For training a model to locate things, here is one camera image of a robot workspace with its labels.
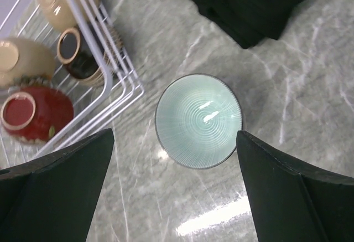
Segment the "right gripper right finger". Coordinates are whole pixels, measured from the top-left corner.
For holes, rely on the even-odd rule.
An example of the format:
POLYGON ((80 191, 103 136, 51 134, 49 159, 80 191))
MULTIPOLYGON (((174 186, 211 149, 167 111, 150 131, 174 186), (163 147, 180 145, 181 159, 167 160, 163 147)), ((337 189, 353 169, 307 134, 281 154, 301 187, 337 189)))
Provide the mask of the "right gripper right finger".
POLYGON ((353 178, 238 131, 237 155, 259 241, 353 241, 353 178))

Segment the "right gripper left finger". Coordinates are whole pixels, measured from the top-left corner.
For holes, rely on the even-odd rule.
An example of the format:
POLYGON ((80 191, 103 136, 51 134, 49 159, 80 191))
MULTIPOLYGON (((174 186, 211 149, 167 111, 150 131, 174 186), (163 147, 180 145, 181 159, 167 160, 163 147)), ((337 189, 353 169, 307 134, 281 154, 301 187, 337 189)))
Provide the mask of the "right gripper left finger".
POLYGON ((114 146, 110 128, 1 170, 1 241, 86 241, 114 146))

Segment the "red floral bowl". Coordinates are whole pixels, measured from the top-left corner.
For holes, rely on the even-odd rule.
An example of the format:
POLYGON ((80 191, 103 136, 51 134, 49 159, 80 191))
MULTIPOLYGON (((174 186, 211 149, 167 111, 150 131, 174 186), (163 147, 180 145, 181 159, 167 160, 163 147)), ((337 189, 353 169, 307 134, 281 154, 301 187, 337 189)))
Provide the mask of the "red floral bowl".
POLYGON ((7 134, 29 144, 48 142, 73 118, 71 100, 46 86, 24 87, 9 95, 1 108, 7 134))

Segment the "light blue ribbed bowl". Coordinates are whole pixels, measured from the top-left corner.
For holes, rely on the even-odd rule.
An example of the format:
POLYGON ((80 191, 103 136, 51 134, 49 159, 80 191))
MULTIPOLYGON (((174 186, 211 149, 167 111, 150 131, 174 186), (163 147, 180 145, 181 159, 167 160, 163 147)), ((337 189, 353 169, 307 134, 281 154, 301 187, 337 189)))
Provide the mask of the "light blue ribbed bowl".
POLYGON ((185 75, 162 93, 155 130, 167 156, 191 169, 218 166, 235 151, 243 113, 231 88, 208 74, 185 75))

